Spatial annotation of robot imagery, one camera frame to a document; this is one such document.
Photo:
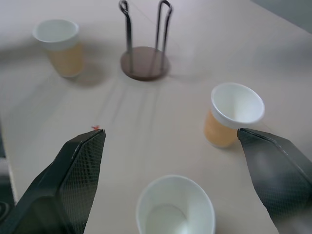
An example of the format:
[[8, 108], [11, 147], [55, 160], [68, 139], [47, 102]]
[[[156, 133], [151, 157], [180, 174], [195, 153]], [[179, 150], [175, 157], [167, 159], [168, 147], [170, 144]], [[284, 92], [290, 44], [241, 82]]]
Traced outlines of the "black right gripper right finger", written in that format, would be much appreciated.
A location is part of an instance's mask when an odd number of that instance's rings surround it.
[[240, 128], [253, 187], [281, 234], [312, 232], [312, 162], [288, 139]]

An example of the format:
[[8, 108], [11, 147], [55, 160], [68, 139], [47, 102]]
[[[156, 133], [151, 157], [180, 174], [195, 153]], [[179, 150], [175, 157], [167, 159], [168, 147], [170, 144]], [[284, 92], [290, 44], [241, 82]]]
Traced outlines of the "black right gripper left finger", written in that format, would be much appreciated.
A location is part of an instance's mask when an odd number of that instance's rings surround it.
[[0, 226], [2, 234], [82, 234], [98, 187], [106, 133], [67, 141]]

